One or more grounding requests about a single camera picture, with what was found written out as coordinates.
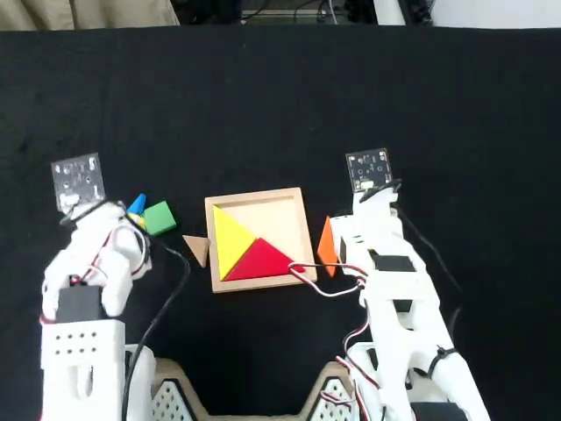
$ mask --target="wooden frame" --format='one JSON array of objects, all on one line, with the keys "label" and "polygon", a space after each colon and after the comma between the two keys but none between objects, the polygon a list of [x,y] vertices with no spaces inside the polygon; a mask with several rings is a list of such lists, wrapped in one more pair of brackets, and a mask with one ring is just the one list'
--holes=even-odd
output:
[{"label": "wooden frame", "polygon": [[[240,224],[258,237],[271,241],[271,244],[278,247],[291,259],[313,262],[314,254],[309,239],[308,222],[300,188],[207,197],[204,199],[204,208],[210,241],[210,277],[213,292],[280,287],[302,283],[292,275],[240,281],[220,281],[213,206],[230,213]],[[279,224],[280,220],[284,220],[286,223]],[[306,268],[304,275],[311,281],[317,279],[315,268]]]}]

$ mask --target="circuit board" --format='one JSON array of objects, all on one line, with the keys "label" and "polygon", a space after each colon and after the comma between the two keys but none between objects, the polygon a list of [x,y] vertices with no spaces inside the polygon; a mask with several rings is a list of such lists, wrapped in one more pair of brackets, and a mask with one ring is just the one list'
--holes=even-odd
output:
[{"label": "circuit board", "polygon": [[59,211],[66,214],[78,203],[95,203],[105,198],[97,153],[53,162],[51,171]]},{"label": "circuit board", "polygon": [[384,148],[348,153],[346,159],[353,193],[378,189],[393,179]]}]

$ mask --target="blue block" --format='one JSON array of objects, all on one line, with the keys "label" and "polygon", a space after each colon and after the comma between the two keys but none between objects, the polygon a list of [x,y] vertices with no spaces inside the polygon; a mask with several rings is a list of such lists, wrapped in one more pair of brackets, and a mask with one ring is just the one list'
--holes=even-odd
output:
[{"label": "blue block", "polygon": [[134,213],[135,215],[142,216],[142,212],[144,212],[144,207],[146,205],[146,195],[141,193],[138,197],[132,202],[132,205],[129,206],[127,209],[127,213]]}]

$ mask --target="red triangle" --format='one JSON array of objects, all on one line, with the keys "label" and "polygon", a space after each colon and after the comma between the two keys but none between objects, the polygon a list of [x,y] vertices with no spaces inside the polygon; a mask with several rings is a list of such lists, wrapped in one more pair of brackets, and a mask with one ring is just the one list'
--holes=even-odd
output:
[{"label": "red triangle", "polygon": [[225,281],[264,278],[266,276],[290,275],[288,264],[292,259],[263,239],[256,239],[252,246],[224,278]]}]

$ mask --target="perforated panel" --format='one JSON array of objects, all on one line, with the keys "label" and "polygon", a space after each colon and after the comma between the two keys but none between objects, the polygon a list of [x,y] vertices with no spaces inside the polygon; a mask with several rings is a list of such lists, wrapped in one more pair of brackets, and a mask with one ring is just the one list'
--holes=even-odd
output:
[{"label": "perforated panel", "polygon": [[[351,399],[343,383],[336,378],[329,379],[323,390],[337,399]],[[319,397],[309,421],[352,421],[352,410],[347,405],[335,405]]]},{"label": "perforated panel", "polygon": [[124,359],[124,325],[117,320],[43,327],[41,366],[78,366]]},{"label": "perforated panel", "polygon": [[175,382],[166,381],[152,400],[154,421],[195,421]]}]

